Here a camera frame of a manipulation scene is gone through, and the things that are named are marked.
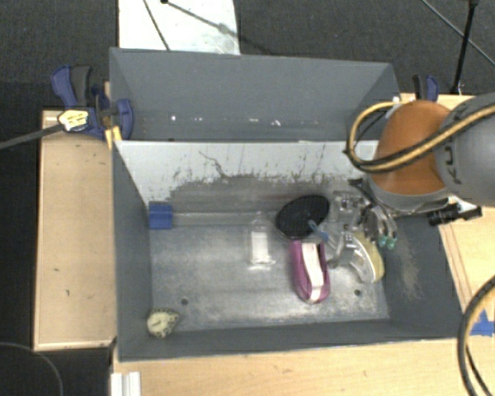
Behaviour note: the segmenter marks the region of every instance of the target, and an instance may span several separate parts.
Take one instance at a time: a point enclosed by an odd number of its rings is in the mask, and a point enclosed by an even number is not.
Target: purple object
[[[326,299],[330,294],[330,276],[324,244],[290,243],[294,286],[299,297],[310,304]]]

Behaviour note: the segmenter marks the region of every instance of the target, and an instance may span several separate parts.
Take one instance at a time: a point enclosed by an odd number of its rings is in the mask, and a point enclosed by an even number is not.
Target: bin floor
[[[179,331],[386,319],[381,283],[363,284],[348,267],[330,270],[331,294],[307,304],[292,285],[289,241],[268,234],[275,263],[253,266],[244,225],[150,231],[154,308],[181,315]]]

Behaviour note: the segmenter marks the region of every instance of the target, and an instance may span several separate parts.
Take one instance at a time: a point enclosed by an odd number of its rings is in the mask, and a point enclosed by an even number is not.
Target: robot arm
[[[371,109],[357,117],[346,151],[375,203],[392,215],[437,210],[450,196],[495,206],[495,92],[451,112],[430,101],[399,107],[366,161],[356,156],[355,137]]]

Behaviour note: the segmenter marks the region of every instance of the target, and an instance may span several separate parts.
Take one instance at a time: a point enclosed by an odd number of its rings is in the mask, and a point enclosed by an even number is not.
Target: black carpet
[[[420,0],[234,2],[244,54],[390,62],[403,91],[412,90],[415,73],[432,74],[442,91],[452,85],[461,40]],[[429,2],[464,29],[467,0]],[[0,0],[0,139],[37,129],[43,107],[59,104],[50,74],[61,64],[89,64],[93,82],[108,79],[108,47],[117,44],[116,5],[117,0]],[[479,0],[472,39],[495,60],[495,0]],[[466,93],[495,91],[495,68],[470,47],[462,79]],[[2,151],[0,341],[28,346],[36,204],[37,144]],[[50,357],[65,394],[106,393],[106,350]],[[0,395],[58,394],[51,374],[38,358],[0,348]]]

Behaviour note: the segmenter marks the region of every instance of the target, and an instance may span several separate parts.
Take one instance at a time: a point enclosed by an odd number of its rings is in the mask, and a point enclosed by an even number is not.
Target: wooden board
[[[57,112],[43,114],[43,126]],[[42,139],[33,346],[108,346],[116,335],[110,157],[81,134]]]

